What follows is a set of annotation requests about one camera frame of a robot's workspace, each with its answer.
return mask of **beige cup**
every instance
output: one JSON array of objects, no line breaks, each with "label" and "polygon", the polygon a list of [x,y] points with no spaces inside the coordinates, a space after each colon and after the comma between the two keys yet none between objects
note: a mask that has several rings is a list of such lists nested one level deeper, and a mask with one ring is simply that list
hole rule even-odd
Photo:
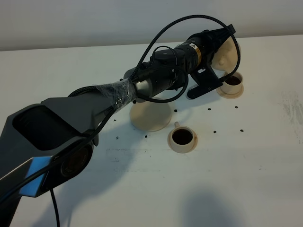
[{"label": "beige cup", "polygon": [[237,84],[237,85],[230,85],[226,82],[223,82],[223,85],[220,87],[220,89],[226,93],[226,94],[229,94],[229,95],[235,95],[237,93],[240,93],[241,90],[242,90],[242,84],[243,84],[243,76],[238,73],[238,72],[235,72],[233,74],[234,77],[238,78],[240,80],[240,83]]},{"label": "beige cup", "polygon": [[[186,140],[183,140],[184,138],[186,138],[186,136],[182,137],[183,141],[182,140],[175,141],[174,140],[174,139],[176,139],[176,134],[175,133],[179,130],[187,130],[192,136],[191,141],[188,141],[188,143],[183,144],[184,142],[187,142]],[[195,145],[195,137],[196,137],[195,132],[192,131],[189,127],[180,126],[180,124],[178,122],[175,122],[175,129],[173,131],[171,131],[171,133],[169,134],[169,144],[175,152],[187,153],[187,152],[191,151],[193,146]]]}]

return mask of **plastic wrap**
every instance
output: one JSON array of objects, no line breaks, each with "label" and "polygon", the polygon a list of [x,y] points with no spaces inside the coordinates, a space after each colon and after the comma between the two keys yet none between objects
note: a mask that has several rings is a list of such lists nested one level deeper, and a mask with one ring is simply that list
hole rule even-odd
[{"label": "plastic wrap", "polygon": [[130,79],[97,85],[96,88],[112,102],[111,105],[116,112],[137,98],[134,84]]}]

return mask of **table surface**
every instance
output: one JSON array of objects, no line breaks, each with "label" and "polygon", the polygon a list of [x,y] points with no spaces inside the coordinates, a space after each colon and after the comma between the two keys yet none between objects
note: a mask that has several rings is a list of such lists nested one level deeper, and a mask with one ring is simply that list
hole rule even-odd
[{"label": "table surface", "polygon": [[[131,125],[132,104],[116,113],[85,170],[54,190],[62,226],[303,226],[303,35],[238,41],[243,95],[183,95],[157,132]],[[0,128],[27,105],[119,80],[146,47],[0,52]],[[175,121],[197,133],[194,151],[169,149]],[[50,193],[23,197],[11,226],[54,227]]]}]

